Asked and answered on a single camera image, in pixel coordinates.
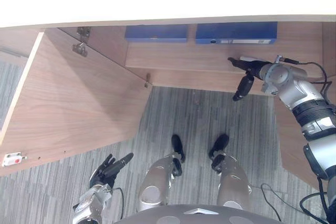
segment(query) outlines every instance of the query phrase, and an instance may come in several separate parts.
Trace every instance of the striped carpet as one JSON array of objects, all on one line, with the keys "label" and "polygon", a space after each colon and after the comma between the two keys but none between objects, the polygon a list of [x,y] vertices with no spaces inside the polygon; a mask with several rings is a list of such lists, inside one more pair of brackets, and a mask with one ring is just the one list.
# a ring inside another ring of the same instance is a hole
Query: striped carpet
[{"label": "striped carpet", "polygon": [[[299,208],[299,200],[316,191],[281,168],[273,99],[249,95],[234,103],[231,98],[232,94],[224,92],[154,87],[133,139],[0,177],[0,223],[71,223],[71,206],[88,189],[92,171],[109,153],[117,158],[134,153],[115,187],[124,190],[125,215],[135,213],[144,173],[171,151],[173,133],[184,143],[186,162],[182,177],[170,191],[171,204],[216,203],[219,177],[211,170],[207,152],[221,133],[227,133],[227,152],[239,160],[253,188],[253,212],[276,219],[263,199],[261,183],[270,184],[284,200]],[[283,222],[316,223],[281,203],[269,190],[266,196]],[[314,214],[322,214],[318,199],[306,206]],[[120,210],[121,198],[116,191],[103,223],[116,221]]]},{"label": "striped carpet", "polygon": [[0,60],[0,129],[7,115],[23,68]]}]

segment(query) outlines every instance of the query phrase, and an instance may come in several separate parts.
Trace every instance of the open cabinet door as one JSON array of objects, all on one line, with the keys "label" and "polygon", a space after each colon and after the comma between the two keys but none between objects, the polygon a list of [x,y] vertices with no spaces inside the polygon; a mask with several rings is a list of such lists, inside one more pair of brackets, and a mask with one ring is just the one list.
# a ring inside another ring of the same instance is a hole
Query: open cabinet door
[{"label": "open cabinet door", "polygon": [[27,159],[0,167],[0,176],[133,137],[151,85],[53,28],[39,33],[0,133],[0,159]]}]

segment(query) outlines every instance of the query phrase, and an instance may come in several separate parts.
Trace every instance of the black cable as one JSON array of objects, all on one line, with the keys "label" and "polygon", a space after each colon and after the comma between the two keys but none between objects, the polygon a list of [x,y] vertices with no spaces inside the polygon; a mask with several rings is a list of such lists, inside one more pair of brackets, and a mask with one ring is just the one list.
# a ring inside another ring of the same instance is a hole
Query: black cable
[{"label": "black cable", "polygon": [[325,214],[327,214],[328,207],[327,207],[326,199],[324,197],[322,179],[320,177],[317,177],[317,180],[319,182],[319,190],[320,190],[320,198],[321,198],[322,206],[323,206]]},{"label": "black cable", "polygon": [[277,215],[279,221],[281,221],[281,218],[280,218],[280,216],[279,216],[278,211],[275,209],[275,207],[274,207],[270,202],[268,202],[268,200],[267,200],[267,198],[266,198],[266,195],[265,195],[265,192],[264,192],[264,189],[263,189],[262,186],[263,186],[263,184],[260,186],[260,189],[261,189],[261,191],[262,191],[262,194],[263,194],[263,196],[264,196],[264,199],[265,199],[266,203],[273,209],[273,211],[274,211],[275,214]]},{"label": "black cable", "polygon": [[268,184],[266,184],[266,183],[262,183],[262,185],[260,186],[260,187],[262,187],[262,186],[268,186],[269,187],[269,189],[271,190],[271,192],[275,195],[275,196],[277,196],[284,204],[286,204],[287,206],[289,206],[290,208],[292,208],[292,209],[294,209],[295,211],[297,211],[297,212],[300,212],[300,213],[302,213],[302,214],[305,214],[304,212],[302,212],[300,209],[298,209],[298,208],[296,208],[296,207],[294,207],[294,206],[292,206],[292,205],[290,205],[290,204],[288,204],[287,202],[285,202],[274,190],[273,190],[273,188],[270,186],[270,185],[268,185]]},{"label": "black cable", "polygon": [[[298,63],[298,65],[308,65],[308,64],[313,64],[313,65],[315,65],[315,66],[318,66],[318,67],[321,69],[322,73],[323,73],[323,76],[324,76],[324,82],[326,83],[326,82],[328,81],[327,73],[326,73],[325,69],[323,68],[323,66],[321,66],[320,64],[318,64],[318,63],[316,63],[316,62],[313,62],[313,61],[309,61],[309,62],[299,62],[299,63]],[[323,84],[323,87],[322,87],[322,89],[321,89],[321,91],[320,91],[320,93],[321,93],[322,96],[323,96],[323,91],[324,91],[324,89],[325,89],[325,87],[326,87],[325,83]]]},{"label": "black cable", "polygon": [[325,222],[324,220],[320,219],[319,217],[316,217],[315,215],[313,215],[310,211],[308,211],[304,206],[303,206],[303,203],[307,200],[307,199],[310,199],[312,197],[315,197],[319,195],[320,196],[320,193],[314,193],[314,194],[310,194],[310,195],[307,195],[305,196],[305,198],[303,198],[302,200],[300,200],[300,207],[302,209],[302,211],[310,216],[311,218],[313,218],[314,220],[317,220],[318,222],[322,223],[322,224],[328,224],[327,222]]},{"label": "black cable", "polygon": [[125,205],[124,192],[122,191],[122,189],[120,187],[116,187],[116,188],[113,189],[113,191],[115,191],[115,190],[119,190],[120,193],[121,193],[122,207],[121,207],[120,219],[122,220],[122,218],[124,217],[124,205]]},{"label": "black cable", "polygon": [[[270,191],[275,195],[275,196],[277,196],[280,200],[281,200],[281,202],[283,202],[284,204],[286,204],[287,206],[289,206],[290,208],[292,208],[292,209],[294,209],[295,211],[297,211],[297,212],[300,212],[300,213],[302,213],[302,214],[304,214],[304,215],[308,215],[308,216],[312,216],[313,214],[309,211],[309,210],[307,210],[306,209],[306,212],[305,211],[301,211],[301,210],[299,210],[298,208],[296,208],[296,207],[294,207],[294,206],[292,206],[291,204],[288,204],[287,202],[285,202],[274,190],[273,190],[273,188],[270,186],[270,185],[268,185],[267,183],[262,183],[261,184],[261,186],[260,186],[260,188],[261,188],[261,191],[262,191],[262,194],[264,195],[264,198],[266,197],[265,196],[265,193],[264,193],[264,188],[263,188],[263,186],[268,186],[269,187],[269,189],[270,189]],[[324,199],[324,195],[325,194],[327,194],[327,193],[324,193],[323,192],[323,188],[322,188],[322,190],[320,190],[320,193],[315,193],[315,194],[311,194],[311,195],[308,195],[307,197],[308,198],[311,198],[311,197],[313,197],[313,196],[316,196],[316,195],[320,195],[320,197],[321,197],[321,192],[323,193],[323,195],[322,195],[322,197],[323,197],[323,199]],[[277,211],[275,210],[275,208],[273,207],[273,206],[271,206],[270,205],[270,207],[276,212],[276,214],[277,214]]]}]

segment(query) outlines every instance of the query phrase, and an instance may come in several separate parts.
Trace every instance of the white latch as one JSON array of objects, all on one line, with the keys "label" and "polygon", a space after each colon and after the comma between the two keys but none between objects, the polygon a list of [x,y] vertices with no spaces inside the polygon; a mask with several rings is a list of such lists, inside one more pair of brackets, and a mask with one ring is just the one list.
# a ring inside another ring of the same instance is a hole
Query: white latch
[{"label": "white latch", "polygon": [[27,157],[22,157],[21,152],[6,154],[2,161],[2,167],[19,164],[23,159],[27,159]]}]

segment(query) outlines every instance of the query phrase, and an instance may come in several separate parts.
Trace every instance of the cabinet hinge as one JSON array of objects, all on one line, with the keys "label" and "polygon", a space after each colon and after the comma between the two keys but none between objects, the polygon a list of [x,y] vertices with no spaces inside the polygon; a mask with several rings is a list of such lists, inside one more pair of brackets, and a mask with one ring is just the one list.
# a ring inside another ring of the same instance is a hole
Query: cabinet hinge
[{"label": "cabinet hinge", "polygon": [[150,73],[147,73],[146,75],[146,83],[145,83],[145,88],[148,88],[148,84],[150,82],[150,79],[151,79],[151,74]]},{"label": "cabinet hinge", "polygon": [[88,55],[88,52],[86,51],[85,46],[88,43],[89,37],[90,37],[90,31],[91,27],[89,26],[81,26],[77,28],[77,34],[80,35],[78,44],[73,44],[72,51],[78,53],[79,55],[82,55],[86,57]]}]

